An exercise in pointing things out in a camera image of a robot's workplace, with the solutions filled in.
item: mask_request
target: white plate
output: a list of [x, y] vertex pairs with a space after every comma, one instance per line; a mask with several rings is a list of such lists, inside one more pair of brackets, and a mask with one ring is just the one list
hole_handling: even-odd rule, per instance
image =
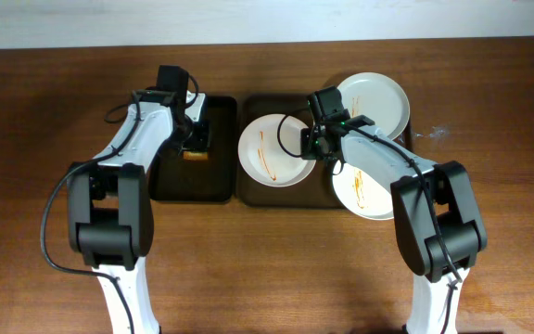
[[[409, 100], [392, 79], [378, 73], [359, 73], [337, 88], [350, 116], [364, 115], [373, 120], [390, 139], [403, 132], [409, 121]], [[334, 173], [338, 173], [337, 162]], [[355, 214], [374, 220], [393, 218], [390, 194], [370, 175], [346, 164], [333, 176], [333, 189], [341, 203]]]
[[373, 120], [390, 139], [405, 130], [409, 121], [409, 100], [403, 89], [378, 73], [359, 73], [337, 88], [350, 116], [364, 115]]
[[[339, 173], [341, 163], [335, 165]], [[368, 219], [393, 218], [390, 194], [367, 173], [345, 164], [339, 175], [333, 176], [333, 189], [337, 198], [351, 212]]]
[[[253, 121], [238, 141], [238, 159], [255, 181], [266, 186], [292, 186], [311, 173], [316, 161], [287, 155], [277, 142], [277, 125], [284, 115], [273, 114]], [[294, 154], [300, 153], [300, 130], [306, 124], [288, 117], [280, 132], [282, 144]]]

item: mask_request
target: plate rim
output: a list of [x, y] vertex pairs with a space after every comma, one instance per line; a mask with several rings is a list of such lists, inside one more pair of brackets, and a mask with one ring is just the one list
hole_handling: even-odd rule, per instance
[[[306, 175], [304, 175], [304, 177], [300, 178], [299, 180], [293, 182], [293, 183], [283, 183], [283, 184], [268, 184], [268, 183], [265, 183], [263, 182], [262, 180], [258, 180], [257, 178], [255, 178], [253, 175], [251, 175], [249, 172], [247, 172], [247, 169], [245, 168], [245, 165], [244, 163], [242, 162], [242, 160], [240, 160], [240, 145], [242, 143], [242, 138], [245, 134], [245, 132], [247, 131], [247, 129], [255, 122], [258, 122], [259, 120], [261, 119], [265, 119], [265, 118], [268, 118], [268, 119], [276, 119], [277, 122], [280, 122], [282, 117], [285, 117], [286, 115], [285, 114], [280, 114], [280, 113], [274, 113], [274, 114], [268, 114], [268, 115], [264, 115], [264, 116], [261, 116], [259, 117], [258, 119], [256, 120], [253, 120], [252, 122], [250, 122], [243, 130], [242, 130], [242, 133], [240, 134], [240, 137], [238, 138], [238, 146], [237, 146], [237, 153], [238, 153], [238, 161], [240, 162], [240, 166], [242, 166], [242, 169], [243, 171], [248, 175], [250, 176], [250, 178], [252, 178], [253, 180], [255, 180], [256, 182], [259, 182], [260, 184], [262, 185], [265, 185], [265, 186], [271, 186], [271, 187], [285, 187], [285, 186], [293, 186], [295, 184], [297, 184], [298, 182], [304, 180], [308, 175], [310, 175], [312, 173], [312, 170], [314, 169], [314, 166], [316, 165], [316, 161], [306, 161], [306, 166], [304, 167], [304, 169], [302, 169], [302, 171], [306, 170], [307, 168], [309, 168], [309, 171], [306, 173]], [[297, 126], [299, 126], [299, 129], [303, 129], [305, 127], [308, 127], [303, 121], [297, 119], [296, 117], [294, 116], [288, 116], [287, 119], [286, 119], [286, 122], [288, 120], [293, 121], [293, 123]]]
[[407, 97], [407, 94], [405, 93], [403, 88], [396, 81], [392, 80], [384, 74], [376, 72], [360, 72], [353, 74], [347, 77], [344, 81], [342, 81], [337, 86], [337, 89], [339, 90], [339, 92], [341, 92], [341, 95], [343, 96], [344, 89], [347, 89], [350, 85], [356, 84], [359, 81], [366, 80], [377, 81], [379, 83], [386, 84], [399, 93], [401, 104], [403, 105], [401, 111], [401, 118], [399, 123], [395, 126], [395, 129], [391, 131], [390, 134], [388, 134], [388, 138], [394, 140], [405, 130], [407, 124], [409, 123], [409, 119], [411, 116], [411, 106], [409, 104], [409, 98]]

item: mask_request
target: wooden table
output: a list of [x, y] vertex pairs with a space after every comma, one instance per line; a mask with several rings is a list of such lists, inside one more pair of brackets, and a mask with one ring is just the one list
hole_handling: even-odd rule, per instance
[[[106, 110], [155, 82], [159, 64], [202, 91], [308, 93], [376, 71], [410, 98], [414, 151], [458, 160], [489, 245], [464, 285], [461, 331], [534, 332], [534, 37], [289, 45], [0, 51], [0, 333], [109, 333], [95, 279], [60, 274], [39, 250], [39, 218], [72, 161], [117, 131]], [[65, 196], [48, 229], [54, 258], [83, 267]], [[369, 333], [400, 328], [412, 274], [392, 222], [345, 211], [154, 203], [148, 256], [164, 332]]]

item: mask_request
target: brown tray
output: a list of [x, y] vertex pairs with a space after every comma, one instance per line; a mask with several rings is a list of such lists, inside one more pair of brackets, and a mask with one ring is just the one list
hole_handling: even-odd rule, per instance
[[225, 203], [232, 197], [238, 160], [236, 106], [232, 97], [207, 96], [204, 120], [210, 122], [209, 158], [171, 159], [160, 148], [149, 172], [150, 198], [166, 203]]
[[[240, 117], [240, 133], [254, 120], [268, 114], [288, 114], [294, 110], [307, 107], [305, 95], [255, 95], [249, 97], [243, 106]], [[303, 121], [307, 126], [312, 124], [309, 111], [300, 111], [292, 116]], [[408, 124], [407, 128], [397, 138], [397, 142], [406, 147], [411, 146]], [[253, 180], [244, 171], [240, 162], [236, 171], [236, 196], [251, 207], [286, 207], [305, 209], [342, 209], [331, 181], [334, 163], [328, 165], [317, 161], [312, 172], [302, 181], [293, 186], [272, 187], [265, 186]]]

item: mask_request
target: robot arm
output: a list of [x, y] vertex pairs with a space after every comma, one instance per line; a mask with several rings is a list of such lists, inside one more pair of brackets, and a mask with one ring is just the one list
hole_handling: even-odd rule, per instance
[[[161, 332], [146, 282], [146, 256], [154, 235], [146, 171], [162, 145], [180, 153], [189, 144], [199, 148], [199, 142], [204, 142], [207, 149], [209, 134], [201, 125], [205, 95], [187, 92], [187, 82], [184, 70], [160, 67], [157, 86], [136, 92], [139, 106], [128, 107], [121, 129], [95, 159], [114, 152], [128, 139], [127, 145], [68, 182], [70, 245], [94, 272], [117, 278], [132, 316], [133, 328], [116, 287], [99, 276], [115, 334]], [[139, 121], [129, 138], [137, 108]], [[117, 209], [96, 207], [95, 201], [106, 196], [119, 199]]]
[[[315, 125], [302, 130], [302, 159], [346, 162], [368, 173], [391, 194], [397, 244], [414, 273], [413, 309], [406, 331], [456, 333], [462, 280], [487, 245], [464, 167], [455, 161], [436, 164], [420, 158], [388, 139], [372, 120], [351, 119], [335, 87], [315, 92], [308, 100]], [[436, 203], [449, 206], [436, 217], [442, 237], [434, 228], [422, 186]], [[442, 240], [449, 256], [441, 249]]]

